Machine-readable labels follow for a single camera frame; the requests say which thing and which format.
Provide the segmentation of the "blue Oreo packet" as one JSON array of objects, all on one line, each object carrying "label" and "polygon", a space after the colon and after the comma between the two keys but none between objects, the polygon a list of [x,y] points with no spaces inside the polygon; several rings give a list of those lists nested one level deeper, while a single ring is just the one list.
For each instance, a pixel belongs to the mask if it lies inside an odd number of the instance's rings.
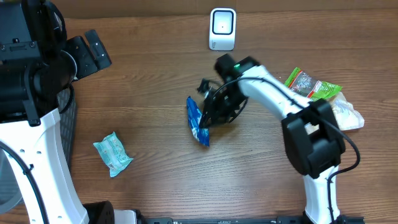
[{"label": "blue Oreo packet", "polygon": [[209,130],[200,127],[202,113],[196,102],[189,96],[186,100],[188,125],[193,137],[202,145],[210,146]]}]

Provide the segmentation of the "green Haribo gummy bag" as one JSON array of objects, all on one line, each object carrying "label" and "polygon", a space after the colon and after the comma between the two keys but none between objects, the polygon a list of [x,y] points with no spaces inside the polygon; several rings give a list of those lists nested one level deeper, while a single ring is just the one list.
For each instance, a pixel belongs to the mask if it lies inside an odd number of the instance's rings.
[{"label": "green Haribo gummy bag", "polygon": [[298,67],[293,70],[284,85],[312,101],[319,99],[327,100],[342,90],[342,87],[339,85],[312,78]]}]

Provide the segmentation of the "teal snack packet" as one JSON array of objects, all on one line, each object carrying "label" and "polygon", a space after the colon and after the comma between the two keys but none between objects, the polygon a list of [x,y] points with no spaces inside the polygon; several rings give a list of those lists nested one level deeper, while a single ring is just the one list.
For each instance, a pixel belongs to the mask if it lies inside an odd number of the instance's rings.
[{"label": "teal snack packet", "polygon": [[109,168],[111,178],[116,177],[133,161],[133,158],[126,154],[124,146],[115,132],[104,137],[101,142],[94,142],[93,146]]}]

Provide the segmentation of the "beige pastry snack bag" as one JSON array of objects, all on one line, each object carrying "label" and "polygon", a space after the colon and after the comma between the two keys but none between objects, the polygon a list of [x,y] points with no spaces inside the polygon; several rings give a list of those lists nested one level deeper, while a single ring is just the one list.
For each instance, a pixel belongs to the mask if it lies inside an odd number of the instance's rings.
[{"label": "beige pastry snack bag", "polygon": [[339,91],[326,100],[331,105],[336,122],[341,131],[359,129],[364,126],[364,118],[354,109],[351,103],[347,102],[342,92]]}]

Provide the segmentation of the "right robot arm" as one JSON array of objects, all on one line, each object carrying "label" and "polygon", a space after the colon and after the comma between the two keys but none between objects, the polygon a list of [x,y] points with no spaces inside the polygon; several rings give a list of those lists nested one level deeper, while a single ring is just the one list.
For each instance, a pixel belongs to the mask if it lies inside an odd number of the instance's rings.
[{"label": "right robot arm", "polygon": [[252,57],[236,62],[225,54],[216,60],[215,71],[223,83],[213,87],[213,81],[203,79],[197,89],[205,97],[199,126],[230,123],[248,99],[256,100],[281,122],[287,158],[303,176],[305,221],[336,223],[334,180],[346,148],[329,102],[295,93]]}]

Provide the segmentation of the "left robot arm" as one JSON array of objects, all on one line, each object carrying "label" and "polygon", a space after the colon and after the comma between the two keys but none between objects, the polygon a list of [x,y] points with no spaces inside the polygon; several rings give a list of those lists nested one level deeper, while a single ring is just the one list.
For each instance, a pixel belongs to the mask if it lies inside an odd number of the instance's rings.
[{"label": "left robot arm", "polygon": [[31,223],[136,223],[109,201],[82,203],[62,147],[58,94],[111,59],[96,31],[68,38],[50,1],[1,3],[1,150]]}]

